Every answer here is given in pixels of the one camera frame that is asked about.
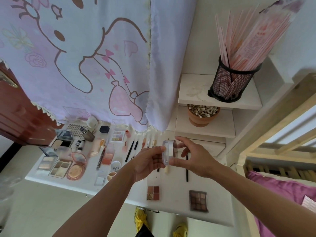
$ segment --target door handle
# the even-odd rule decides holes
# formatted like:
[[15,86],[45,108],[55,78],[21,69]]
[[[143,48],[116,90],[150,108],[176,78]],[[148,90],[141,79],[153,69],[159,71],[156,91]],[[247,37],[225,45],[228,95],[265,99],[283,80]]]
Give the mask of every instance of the door handle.
[[5,73],[3,73],[2,71],[0,71],[0,81],[5,81],[6,83],[8,83],[10,86],[14,87],[14,88],[18,88],[18,84],[16,84],[13,80],[11,80]]

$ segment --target brown eyeshadow palette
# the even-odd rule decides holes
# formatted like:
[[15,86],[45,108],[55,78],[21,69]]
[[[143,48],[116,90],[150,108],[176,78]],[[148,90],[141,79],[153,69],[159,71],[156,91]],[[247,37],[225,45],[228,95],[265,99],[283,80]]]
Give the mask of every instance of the brown eyeshadow palette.
[[159,186],[147,187],[147,200],[160,200],[160,188]]
[[206,192],[190,191],[190,210],[208,212],[206,195]]

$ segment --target makeup sponge container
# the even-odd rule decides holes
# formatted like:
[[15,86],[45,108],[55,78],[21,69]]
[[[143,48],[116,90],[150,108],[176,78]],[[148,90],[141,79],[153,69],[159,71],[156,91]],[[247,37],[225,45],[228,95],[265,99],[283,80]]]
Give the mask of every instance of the makeup sponge container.
[[166,147],[166,150],[161,154],[162,155],[162,162],[165,166],[169,165],[169,160],[171,158],[176,157],[177,153],[177,143],[175,140],[167,140],[163,141],[162,145]]

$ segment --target cartoon print curtain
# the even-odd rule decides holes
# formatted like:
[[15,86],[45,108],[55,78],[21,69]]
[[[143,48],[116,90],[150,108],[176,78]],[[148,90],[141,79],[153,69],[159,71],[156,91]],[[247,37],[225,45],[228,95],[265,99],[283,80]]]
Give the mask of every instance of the cartoon print curtain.
[[0,59],[65,118],[167,128],[196,0],[0,0]]

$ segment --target yellow shoe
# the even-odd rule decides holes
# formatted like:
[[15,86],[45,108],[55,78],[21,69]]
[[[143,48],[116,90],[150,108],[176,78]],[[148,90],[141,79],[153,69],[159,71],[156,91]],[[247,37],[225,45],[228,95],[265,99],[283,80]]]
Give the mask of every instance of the yellow shoe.
[[149,225],[147,222],[147,215],[143,209],[140,207],[136,207],[135,209],[135,216],[134,216],[134,222],[136,225],[136,232],[138,233],[140,229],[145,225],[149,230]]
[[185,223],[181,223],[177,226],[173,233],[173,237],[188,237],[188,227]]

